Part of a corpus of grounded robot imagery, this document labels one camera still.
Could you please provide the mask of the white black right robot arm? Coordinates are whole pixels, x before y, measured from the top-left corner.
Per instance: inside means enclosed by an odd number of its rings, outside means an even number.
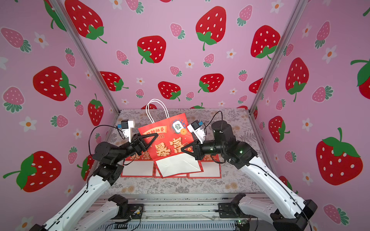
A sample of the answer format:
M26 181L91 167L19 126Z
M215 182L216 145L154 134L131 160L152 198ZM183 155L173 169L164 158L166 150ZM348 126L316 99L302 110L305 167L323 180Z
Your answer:
M249 144L237 140L231 125L219 120L211 127L214 138L207 140L199 121L188 125L187 129L195 134L196 140L184 146L182 152L196 160L202 160L205 155L220 154L224 161L252 179L272 201L269 204L239 193L230 203L231 212L267 221L277 231L303 231L306 227L312 230L310 219L318 208L316 203L304 200L285 185Z

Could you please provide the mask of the red paper gift bag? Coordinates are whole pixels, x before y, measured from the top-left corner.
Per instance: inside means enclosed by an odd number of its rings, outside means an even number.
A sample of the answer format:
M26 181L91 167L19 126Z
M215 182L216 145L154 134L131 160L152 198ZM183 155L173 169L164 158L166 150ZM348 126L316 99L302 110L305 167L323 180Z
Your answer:
M155 164L152 159L134 160L124 169L121 173L121 177L132 177L132 178L153 178L155 175Z

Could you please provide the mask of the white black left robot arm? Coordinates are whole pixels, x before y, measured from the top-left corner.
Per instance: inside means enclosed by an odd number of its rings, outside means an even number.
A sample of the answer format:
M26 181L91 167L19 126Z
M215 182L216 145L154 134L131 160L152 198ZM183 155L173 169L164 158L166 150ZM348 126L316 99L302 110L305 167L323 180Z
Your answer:
M116 146L108 142L99 143L92 158L99 162L95 171L88 176L83 188L52 218L42 225L35 224L32 231L94 231L108 220L123 216L132 219L128 200L118 194L111 196L103 207L83 217L94 202L121 176L122 160L146 152L158 138L157 133L135 134L131 142Z

